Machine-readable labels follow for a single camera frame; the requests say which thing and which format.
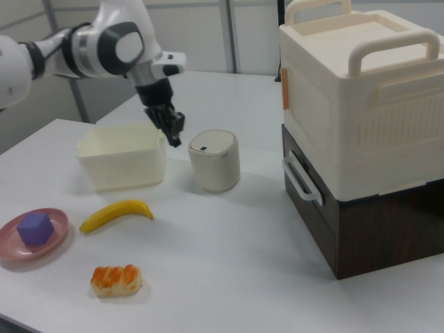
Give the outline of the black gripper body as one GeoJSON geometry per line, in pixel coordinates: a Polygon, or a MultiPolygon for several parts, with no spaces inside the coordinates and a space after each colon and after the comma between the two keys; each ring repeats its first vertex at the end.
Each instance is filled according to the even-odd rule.
{"type": "Polygon", "coordinates": [[[171,102],[173,90],[168,78],[163,78],[150,85],[136,86],[135,89],[144,106],[165,105],[174,109],[171,102]]]}

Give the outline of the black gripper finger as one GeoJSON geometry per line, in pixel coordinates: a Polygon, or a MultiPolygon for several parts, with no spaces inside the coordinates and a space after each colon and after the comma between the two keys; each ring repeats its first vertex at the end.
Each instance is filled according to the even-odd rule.
{"type": "Polygon", "coordinates": [[[145,113],[153,124],[166,136],[171,134],[169,109],[165,105],[154,105],[145,108],[145,113]]]}
{"type": "Polygon", "coordinates": [[[183,131],[184,124],[185,115],[181,112],[170,110],[168,134],[169,143],[174,148],[181,145],[180,133],[183,131]]]}

